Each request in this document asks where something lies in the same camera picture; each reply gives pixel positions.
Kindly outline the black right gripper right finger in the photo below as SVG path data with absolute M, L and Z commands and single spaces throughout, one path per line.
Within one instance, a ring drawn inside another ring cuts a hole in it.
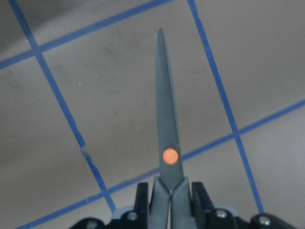
M 202 182 L 192 183 L 193 216 L 199 229 L 294 229 L 286 221 L 268 213 L 256 214 L 249 222 L 233 210 L 215 207 Z

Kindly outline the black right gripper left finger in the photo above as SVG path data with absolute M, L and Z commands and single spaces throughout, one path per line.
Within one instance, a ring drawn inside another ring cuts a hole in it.
M 148 183 L 137 185 L 134 206 L 117 209 L 108 224 L 97 218 L 84 218 L 71 226 L 72 229 L 147 229 Z

